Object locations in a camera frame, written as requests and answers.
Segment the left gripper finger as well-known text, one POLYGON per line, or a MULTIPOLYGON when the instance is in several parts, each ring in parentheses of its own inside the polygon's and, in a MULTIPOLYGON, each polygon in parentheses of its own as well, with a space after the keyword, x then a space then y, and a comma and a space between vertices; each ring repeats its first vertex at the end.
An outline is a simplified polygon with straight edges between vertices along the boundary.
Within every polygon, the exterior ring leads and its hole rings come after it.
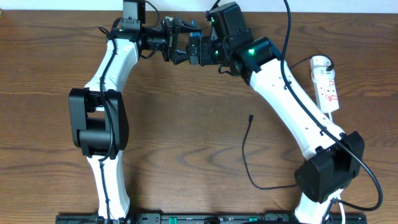
POLYGON ((172 62, 174 65, 178 65, 189 59, 189 54, 183 50, 174 50, 172 52, 172 62))
POLYGON ((202 28, 199 25, 189 23, 183 19, 178 20, 178 26, 180 34, 202 31, 202 28))

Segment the blue Galaxy smartphone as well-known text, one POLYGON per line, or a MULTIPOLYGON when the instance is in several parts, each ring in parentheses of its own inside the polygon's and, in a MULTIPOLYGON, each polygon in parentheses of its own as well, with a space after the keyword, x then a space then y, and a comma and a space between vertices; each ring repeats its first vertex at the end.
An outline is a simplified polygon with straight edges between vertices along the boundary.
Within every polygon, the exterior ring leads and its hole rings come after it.
POLYGON ((202 37, 201 32, 191 32, 189 39, 189 46, 194 47, 200 44, 200 38, 202 37))

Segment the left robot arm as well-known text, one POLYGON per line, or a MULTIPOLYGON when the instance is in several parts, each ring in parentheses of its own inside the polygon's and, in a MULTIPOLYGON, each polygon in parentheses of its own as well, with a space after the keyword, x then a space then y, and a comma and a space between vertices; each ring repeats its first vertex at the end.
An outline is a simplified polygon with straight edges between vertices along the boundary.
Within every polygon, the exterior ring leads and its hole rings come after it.
POLYGON ((129 139, 129 123, 123 91, 142 51, 161 52, 165 61, 180 63, 186 51, 178 50, 179 34, 199 34, 195 22, 166 17, 160 27, 146 27, 142 19, 117 18, 105 35, 106 52, 93 78, 68 96, 73 143, 93 171, 99 208, 93 223, 131 223, 131 201, 127 194, 123 153, 129 139))

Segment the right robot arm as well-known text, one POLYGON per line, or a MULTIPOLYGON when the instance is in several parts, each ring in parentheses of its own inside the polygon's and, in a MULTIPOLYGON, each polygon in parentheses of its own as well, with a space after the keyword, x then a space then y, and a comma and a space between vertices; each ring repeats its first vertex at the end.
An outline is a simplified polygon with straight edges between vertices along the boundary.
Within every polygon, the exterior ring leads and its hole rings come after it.
POLYGON ((359 133, 346 134, 319 110, 267 37, 193 36, 187 52, 191 64, 229 66, 229 74, 241 76, 271 105, 305 158, 294 173, 302 196, 290 222, 326 223, 331 206, 359 174, 364 152, 359 133))

